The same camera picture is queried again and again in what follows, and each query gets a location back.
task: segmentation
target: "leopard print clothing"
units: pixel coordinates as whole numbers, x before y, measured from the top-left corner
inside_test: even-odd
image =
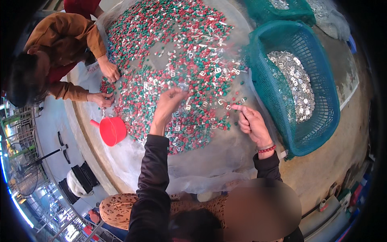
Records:
[[[189,211],[195,209],[205,208],[209,210],[222,224],[222,228],[227,228],[224,222],[223,209],[228,195],[218,196],[207,202],[193,202],[193,201],[179,201],[179,194],[170,195],[171,198],[171,215],[174,215],[181,211]],[[102,220],[116,228],[128,230],[130,212],[133,207],[133,203],[139,198],[136,194],[124,193],[109,196],[102,200],[99,205],[99,212]]]

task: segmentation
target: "mesh net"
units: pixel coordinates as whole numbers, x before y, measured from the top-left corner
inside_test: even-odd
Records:
[[[245,0],[250,18],[258,25],[272,20],[301,20],[309,26],[316,23],[313,11],[305,0],[286,0],[288,9],[276,8],[270,0]]]
[[[301,22],[266,23],[250,33],[248,51],[255,90],[289,149],[288,158],[304,156],[322,146],[339,123],[340,108],[330,65],[312,29]],[[288,82],[267,57],[272,51],[296,55],[310,77],[315,110],[303,123],[296,123]]]

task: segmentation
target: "red bead bracelet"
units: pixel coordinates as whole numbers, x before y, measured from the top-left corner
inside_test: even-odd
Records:
[[[269,151],[271,151],[271,150],[274,150],[276,147],[277,147],[276,145],[273,145],[273,146],[270,147],[269,149],[258,150],[258,153],[269,152]]]

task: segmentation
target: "red plastic scoop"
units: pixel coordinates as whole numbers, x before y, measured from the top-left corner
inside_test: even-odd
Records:
[[[100,124],[90,120],[90,124],[99,128],[102,140],[107,146],[115,146],[123,141],[127,134],[125,124],[119,117],[103,118]]]

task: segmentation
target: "black jacket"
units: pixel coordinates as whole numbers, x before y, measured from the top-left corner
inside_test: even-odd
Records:
[[[145,144],[145,155],[141,163],[141,174],[136,191],[139,197],[134,203],[129,223],[129,232],[125,242],[168,241],[168,221],[171,200],[165,192],[168,184],[169,139],[162,136],[148,135]],[[258,154],[253,157],[254,166],[258,170],[257,178],[271,178],[282,181],[279,173],[279,160],[273,156],[259,160]],[[290,235],[303,241],[299,228]]]

